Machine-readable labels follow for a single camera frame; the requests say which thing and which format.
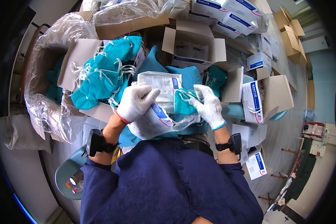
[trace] plastic wrap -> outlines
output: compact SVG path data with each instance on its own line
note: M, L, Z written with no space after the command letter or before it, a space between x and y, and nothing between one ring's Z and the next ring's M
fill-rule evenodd
M262 16L258 22L258 28L254 30L252 33L266 33L269 28L269 20L273 19L274 15L270 13L262 13Z
M123 23L139 17L158 18L174 6L174 0L133 0L115 4L93 16L95 26Z
M98 36L92 24L75 13L57 20L32 49L24 89L26 107L36 132L43 138L44 132L51 133L52 138L67 143L76 139L87 116L73 106L71 92L67 90L63 90L61 105L45 96L49 86L46 72L52 70L56 60L66 54L76 38L98 39Z

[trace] white packaging sheet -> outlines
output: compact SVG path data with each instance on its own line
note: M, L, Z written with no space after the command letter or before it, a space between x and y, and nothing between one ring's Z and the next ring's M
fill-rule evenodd
M148 83L152 89L161 91L156 102L174 102L175 90L182 88L182 75L148 71L138 74L137 82Z

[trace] glove with blue cuff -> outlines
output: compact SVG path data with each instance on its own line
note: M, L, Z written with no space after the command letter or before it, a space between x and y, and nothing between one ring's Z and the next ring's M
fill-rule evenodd
M196 99L189 99L189 104L197 109L200 116L210 125L212 131L226 125L225 120L221 116L221 105L218 97L216 97L209 86L194 85L197 96L204 98L204 104Z

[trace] teal fabric pile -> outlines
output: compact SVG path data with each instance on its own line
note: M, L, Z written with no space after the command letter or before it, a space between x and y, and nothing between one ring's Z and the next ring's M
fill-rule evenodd
M46 78L50 82L46 97L55 101L57 104L61 104L63 95L62 88L57 86L57 80L61 71L61 65L64 57L65 56L63 55L58 60L56 60L53 71L48 71L46 73Z
M123 63L137 55L141 42L139 36L124 37L96 52L80 72L79 89L71 96L73 105L80 110L89 110L99 101L118 105L129 76L134 75L134 67Z

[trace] blue label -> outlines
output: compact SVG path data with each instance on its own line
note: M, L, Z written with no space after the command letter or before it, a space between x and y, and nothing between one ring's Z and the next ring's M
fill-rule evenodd
M233 18L234 20L236 20L238 22L240 22L241 24L245 25L246 27L250 27L251 26L249 23L245 22L244 20L242 20L241 18L239 18L239 17L237 17L237 16L235 16L233 14L230 14L229 17Z
M207 15L202 15L202 14L199 14L199 13L194 13L194 12L192 12L192 10L190 10L190 11L189 11L189 14L192 14L192 15L197 15L197 16L202 16L202 17L209 18L209 16L207 16Z
M264 37L264 40L265 40L266 42L268 42L268 44L270 45L270 42L268 41L268 39L266 39L266 37Z
M179 89L177 78L172 78L172 81L173 81L173 89Z
M166 114L163 112L160 106L156 105L155 103L152 103L150 107L159 118L167 118Z
M255 67L260 67L262 65L263 65L263 61L261 60L261 61L255 63L255 64L250 65L250 69L253 69Z
M177 57L177 56L173 56L173 59L175 59L175 60L189 61L189 62L194 62L194 63L198 63L198 64L205 63L205 61L194 60L194 59L189 59L189 58L180 58L180 57Z
M257 162L259 164L260 170L263 170L264 169L264 165L263 165L263 162L261 161L260 154L258 154L258 153L255 154L255 157L256 157L256 160L257 160Z
M260 110L260 104L259 104L259 97L258 97L258 92L256 90L256 81L250 83L250 87L251 87L251 92L253 93L253 100L254 100L254 106L255 106L255 111L259 111Z
M216 9L220 9L221 6L212 2L208 2L208 1L203 1L203 0L197 0L197 3L202 4L202 5L207 5Z
M227 29L230 29L231 31L236 31L236 29L233 29L233 28L231 28L230 26L227 26L227 25L225 25L224 23L222 23L222 22L218 22L218 25L220 25L220 26L222 26L222 27L225 27L225 28L227 28Z
M247 3L244 0L236 0L236 1L239 2L240 4L242 4L243 6L247 7L251 11L256 10L256 8L254 8L251 4Z

